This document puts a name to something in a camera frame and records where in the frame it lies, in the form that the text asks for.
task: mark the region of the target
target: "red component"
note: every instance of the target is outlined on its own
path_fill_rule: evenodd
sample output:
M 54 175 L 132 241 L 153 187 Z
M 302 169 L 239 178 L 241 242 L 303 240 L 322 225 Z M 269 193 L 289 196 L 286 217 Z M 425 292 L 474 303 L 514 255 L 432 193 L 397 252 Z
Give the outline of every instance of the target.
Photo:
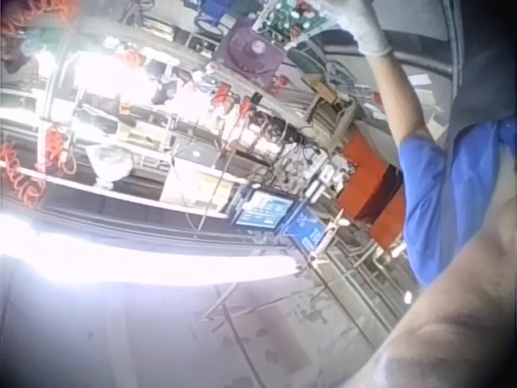
M 125 63 L 132 69 L 142 66 L 145 60 L 143 55 L 132 50 L 117 53 L 115 56 L 119 61 Z
M 226 99 L 228 98 L 229 91 L 231 90 L 231 86 L 227 83 L 221 84 L 221 87 L 216 92 L 216 94 L 213 96 L 213 103 L 217 106 L 222 105 L 225 103 Z
M 382 105 L 382 98 L 380 97 L 379 93 L 373 93 L 373 101 L 375 101 L 375 103 L 378 103 L 379 105 Z
M 239 119 L 243 119 L 248 115 L 248 113 L 251 112 L 253 104 L 251 103 L 250 97 L 246 96 L 242 102 L 241 106 L 239 107 Z
M 289 84 L 289 78 L 285 75 L 279 75 L 276 80 L 277 85 L 280 87 L 286 87 Z
M 56 11 L 70 25 L 78 14 L 78 0 L 27 0 L 9 2 L 2 8 L 2 34 L 17 36 L 20 27 L 26 27 L 44 12 Z

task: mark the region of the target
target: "white glove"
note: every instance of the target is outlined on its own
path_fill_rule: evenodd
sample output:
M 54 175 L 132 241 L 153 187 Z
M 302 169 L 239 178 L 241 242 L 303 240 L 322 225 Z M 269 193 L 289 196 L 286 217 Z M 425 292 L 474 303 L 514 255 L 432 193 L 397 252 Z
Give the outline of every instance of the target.
M 372 0 L 308 0 L 308 3 L 349 31 L 363 55 L 382 57 L 393 50 L 380 28 Z

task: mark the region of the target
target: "orange coiled hose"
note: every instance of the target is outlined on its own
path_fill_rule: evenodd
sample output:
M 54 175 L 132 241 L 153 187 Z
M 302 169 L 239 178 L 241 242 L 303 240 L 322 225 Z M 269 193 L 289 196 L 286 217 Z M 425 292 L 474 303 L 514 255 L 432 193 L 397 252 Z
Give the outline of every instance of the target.
M 78 15 L 80 0 L 21 0 L 13 1 L 2 10 L 2 34 L 17 36 L 21 27 L 26 27 L 44 12 L 58 12 L 70 25 Z
M 64 149 L 63 137 L 59 125 L 53 124 L 47 132 L 45 142 L 45 166 L 57 167 L 58 174 L 75 174 L 77 162 L 73 154 Z M 2 169 L 2 177 L 12 186 L 16 196 L 29 208 L 34 208 L 44 195 L 46 183 L 41 179 L 29 178 L 19 171 L 21 162 L 18 153 L 9 142 L 4 142 L 0 149 L 0 160 L 6 167 Z
M 47 131 L 45 142 L 45 166 L 56 166 L 59 172 L 74 175 L 77 171 L 77 161 L 74 154 L 65 150 L 65 142 L 61 135 L 61 126 L 52 124 Z
M 6 164 L 2 176 L 8 180 L 16 196 L 29 208 L 34 208 L 44 194 L 45 182 L 28 178 L 19 172 L 21 163 L 11 143 L 2 144 L 0 160 Z

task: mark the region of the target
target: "metal rail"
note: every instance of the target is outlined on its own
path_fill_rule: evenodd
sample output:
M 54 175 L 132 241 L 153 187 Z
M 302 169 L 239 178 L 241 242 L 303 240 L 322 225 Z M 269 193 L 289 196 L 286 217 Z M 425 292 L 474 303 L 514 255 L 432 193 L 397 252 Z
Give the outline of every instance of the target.
M 6 168 L 7 164 L 3 161 L 0 161 L 0 167 Z M 104 188 L 96 188 L 93 186 L 88 186 L 83 183 L 74 182 L 72 180 L 57 178 L 55 176 L 42 174 L 41 172 L 38 172 L 38 171 L 29 170 L 28 168 L 24 168 L 24 167 L 19 167 L 17 169 L 17 171 L 26 176 L 30 176 L 35 179 L 45 180 L 47 182 L 54 183 L 59 186 L 64 186 L 66 188 L 73 188 L 75 190 L 81 190 L 83 192 L 91 192 L 92 194 L 97 194 L 99 196 L 107 196 L 109 198 L 115 198 L 117 200 L 125 200 L 127 202 L 132 202 L 134 204 L 147 205 L 147 206 L 152 206 L 154 208 L 173 210 L 176 212 L 189 213 L 189 214 L 197 214 L 197 215 L 206 214 L 205 217 L 208 216 L 208 217 L 221 218 L 221 219 L 228 218 L 228 215 L 219 213 L 219 212 L 216 212 L 213 210 L 208 210 L 208 211 L 204 212 L 202 209 L 195 209 L 195 208 L 190 208 L 190 207 L 182 206 L 182 205 L 167 204 L 164 202 L 159 202 L 157 200 L 149 200 L 147 198 L 140 198 L 139 196 L 130 196 L 129 194 L 123 194 L 120 192 L 111 192 Z

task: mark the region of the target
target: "electronic equipment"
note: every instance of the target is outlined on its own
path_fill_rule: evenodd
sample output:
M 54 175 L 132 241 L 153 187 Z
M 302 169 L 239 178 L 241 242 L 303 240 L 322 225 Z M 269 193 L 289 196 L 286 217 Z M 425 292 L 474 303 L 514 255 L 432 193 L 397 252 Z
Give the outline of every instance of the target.
M 242 188 L 230 206 L 234 226 L 276 232 L 296 207 L 295 196 L 256 185 Z
M 289 237 L 306 255 L 314 253 L 326 235 L 327 225 L 306 205 L 294 209 L 286 221 L 282 235 Z
M 222 39 L 213 59 L 267 89 L 273 85 L 276 71 L 287 54 L 253 32 L 252 24 L 252 19 L 239 19 Z

